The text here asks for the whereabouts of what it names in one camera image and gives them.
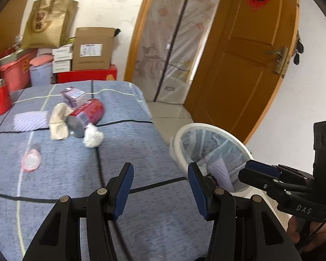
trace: mesh curtain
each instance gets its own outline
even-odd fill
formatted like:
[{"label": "mesh curtain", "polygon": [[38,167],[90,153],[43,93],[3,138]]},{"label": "mesh curtain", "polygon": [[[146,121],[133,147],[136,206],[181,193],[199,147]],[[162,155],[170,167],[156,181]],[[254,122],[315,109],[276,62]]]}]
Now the mesh curtain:
[{"label": "mesh curtain", "polygon": [[197,49],[212,24],[218,2],[153,0],[133,77],[146,101],[183,104]]}]

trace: pink lid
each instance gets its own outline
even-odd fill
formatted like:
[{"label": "pink lid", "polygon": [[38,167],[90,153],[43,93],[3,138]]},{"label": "pink lid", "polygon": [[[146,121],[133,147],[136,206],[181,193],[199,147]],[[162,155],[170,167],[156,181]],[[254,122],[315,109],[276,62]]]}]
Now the pink lid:
[{"label": "pink lid", "polygon": [[36,170],[41,165],[41,155],[36,149],[31,149],[23,156],[21,167],[26,172]]},{"label": "pink lid", "polygon": [[40,55],[32,59],[29,63],[34,67],[38,67],[51,61],[53,61],[52,55]]}]

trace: white box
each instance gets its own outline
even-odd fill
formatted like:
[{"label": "white box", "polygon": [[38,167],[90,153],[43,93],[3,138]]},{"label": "white box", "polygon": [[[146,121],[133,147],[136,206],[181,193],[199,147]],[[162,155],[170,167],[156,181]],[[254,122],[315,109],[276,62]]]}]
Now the white box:
[{"label": "white box", "polygon": [[67,54],[73,51],[73,44],[66,44],[60,48],[56,48],[52,50],[52,55],[57,54]]},{"label": "white box", "polygon": [[71,60],[53,61],[53,67],[70,66]]},{"label": "white box", "polygon": [[73,53],[54,55],[54,61],[65,61],[65,60],[72,60],[72,59],[73,59]]},{"label": "white box", "polygon": [[55,67],[53,66],[53,73],[64,73],[71,71],[71,66],[61,66],[61,67]]}]

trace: paper bag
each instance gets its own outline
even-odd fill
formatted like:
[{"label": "paper bag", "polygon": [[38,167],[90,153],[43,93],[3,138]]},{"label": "paper bag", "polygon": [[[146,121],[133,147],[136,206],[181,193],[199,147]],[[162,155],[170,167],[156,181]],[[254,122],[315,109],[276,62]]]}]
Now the paper bag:
[{"label": "paper bag", "polygon": [[74,0],[37,0],[33,4],[22,48],[59,48],[66,43],[77,11]]}]

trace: red thermos cup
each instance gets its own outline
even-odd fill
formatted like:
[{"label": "red thermos cup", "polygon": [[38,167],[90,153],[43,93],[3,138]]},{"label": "red thermos cup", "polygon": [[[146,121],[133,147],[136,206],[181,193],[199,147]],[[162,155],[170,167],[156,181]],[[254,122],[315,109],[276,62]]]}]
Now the red thermos cup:
[{"label": "red thermos cup", "polygon": [[11,108],[11,97],[4,79],[0,79],[0,115]]}]

